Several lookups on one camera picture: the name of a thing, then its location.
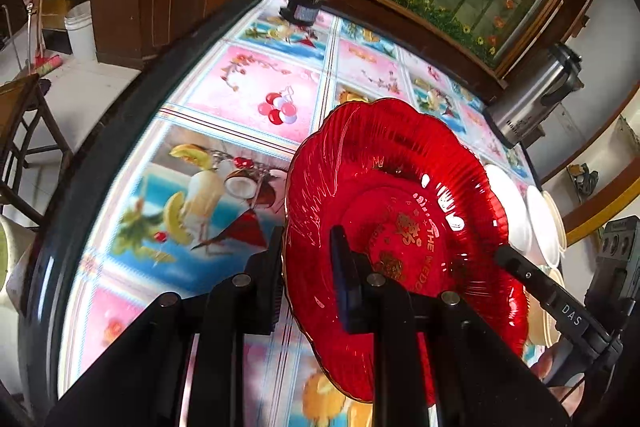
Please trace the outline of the colourful printed tablecloth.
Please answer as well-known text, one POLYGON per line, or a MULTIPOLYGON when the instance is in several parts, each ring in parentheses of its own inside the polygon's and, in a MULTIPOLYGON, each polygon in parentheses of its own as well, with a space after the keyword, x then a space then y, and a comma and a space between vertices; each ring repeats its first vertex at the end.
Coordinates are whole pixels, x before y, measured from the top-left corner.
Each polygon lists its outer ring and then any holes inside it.
POLYGON ((192 297, 238 273, 285 218, 296 148, 337 105, 390 96, 444 122, 522 196, 534 182, 483 101, 433 64, 348 18, 309 28, 262 0, 209 50, 110 184, 67 301, 60 399, 163 291, 192 297))

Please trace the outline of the stainless steel thermos jug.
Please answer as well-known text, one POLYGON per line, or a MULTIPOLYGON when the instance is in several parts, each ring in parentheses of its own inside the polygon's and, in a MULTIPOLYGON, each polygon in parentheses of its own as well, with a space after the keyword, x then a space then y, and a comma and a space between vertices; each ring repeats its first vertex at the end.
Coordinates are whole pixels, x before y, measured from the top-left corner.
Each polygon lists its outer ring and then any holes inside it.
POLYGON ((584 87, 582 57, 565 43, 540 50, 497 101, 484 109, 492 132, 507 148, 521 143, 564 98, 584 87))

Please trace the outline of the white foam bowl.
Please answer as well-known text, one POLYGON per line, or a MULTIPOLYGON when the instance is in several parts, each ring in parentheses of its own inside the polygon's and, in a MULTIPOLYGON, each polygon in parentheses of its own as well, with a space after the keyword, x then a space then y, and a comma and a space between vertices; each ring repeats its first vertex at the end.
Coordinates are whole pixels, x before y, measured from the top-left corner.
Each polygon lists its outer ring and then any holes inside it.
POLYGON ((526 257, 535 265, 556 269, 564 256, 567 239, 558 206, 547 191, 535 185, 526 188, 525 202, 533 232, 532 247, 526 257))
POLYGON ((500 167, 487 164, 485 171, 491 191, 506 213, 509 244, 520 254, 526 255, 533 244, 533 230, 523 196, 515 182, 500 167))

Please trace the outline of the beige paper bowl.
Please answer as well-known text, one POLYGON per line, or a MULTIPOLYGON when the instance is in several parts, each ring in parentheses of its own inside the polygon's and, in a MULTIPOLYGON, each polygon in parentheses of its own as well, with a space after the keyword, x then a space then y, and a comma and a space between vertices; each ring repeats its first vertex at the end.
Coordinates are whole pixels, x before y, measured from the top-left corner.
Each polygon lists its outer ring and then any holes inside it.
POLYGON ((556 329, 555 318, 528 291, 525 291, 525 296, 528 304, 528 340, 533 345, 550 348, 561 337, 556 329))

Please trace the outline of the small black jar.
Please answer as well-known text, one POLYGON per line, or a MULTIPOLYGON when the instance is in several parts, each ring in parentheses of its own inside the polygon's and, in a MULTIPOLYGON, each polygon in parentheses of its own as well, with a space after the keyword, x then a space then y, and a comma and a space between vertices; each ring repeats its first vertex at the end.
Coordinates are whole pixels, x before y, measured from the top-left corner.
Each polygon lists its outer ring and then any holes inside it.
POLYGON ((310 27, 317 19, 324 0, 288 0, 280 9, 280 15, 289 23, 310 27))

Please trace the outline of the white plastic bucket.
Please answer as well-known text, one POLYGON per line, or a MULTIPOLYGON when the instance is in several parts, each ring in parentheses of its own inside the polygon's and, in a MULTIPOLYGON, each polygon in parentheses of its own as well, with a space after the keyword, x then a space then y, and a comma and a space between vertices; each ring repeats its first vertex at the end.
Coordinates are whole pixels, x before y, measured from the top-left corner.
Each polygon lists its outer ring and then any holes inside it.
POLYGON ((92 24, 91 3, 82 2, 70 9, 64 16, 67 37, 70 39, 72 54, 79 62, 96 61, 96 42, 92 24))

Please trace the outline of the red glass flower plate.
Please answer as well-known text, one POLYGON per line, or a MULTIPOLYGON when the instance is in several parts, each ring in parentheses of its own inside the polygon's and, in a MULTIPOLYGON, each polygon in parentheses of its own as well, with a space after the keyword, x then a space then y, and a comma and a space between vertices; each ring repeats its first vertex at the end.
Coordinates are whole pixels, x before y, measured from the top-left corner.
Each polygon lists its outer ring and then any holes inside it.
POLYGON ((523 286, 496 265, 508 218, 480 160, 442 121, 396 98, 335 107, 295 153, 286 182, 288 300, 326 377, 374 396, 373 339, 338 319, 330 232, 408 291, 457 293, 515 353, 528 335, 523 286))

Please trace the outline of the wooden chair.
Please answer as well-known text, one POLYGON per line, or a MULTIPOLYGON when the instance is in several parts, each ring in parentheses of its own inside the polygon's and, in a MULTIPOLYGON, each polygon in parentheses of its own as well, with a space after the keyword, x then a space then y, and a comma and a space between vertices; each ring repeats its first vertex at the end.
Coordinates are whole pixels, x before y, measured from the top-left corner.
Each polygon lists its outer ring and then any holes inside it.
POLYGON ((15 208, 37 227, 43 220, 42 213, 20 195, 23 172, 32 167, 27 158, 60 152, 58 177, 62 178, 74 155, 46 100, 50 88, 51 81, 37 74, 1 86, 1 208, 15 208), (44 124, 52 144, 32 146, 38 124, 44 124))

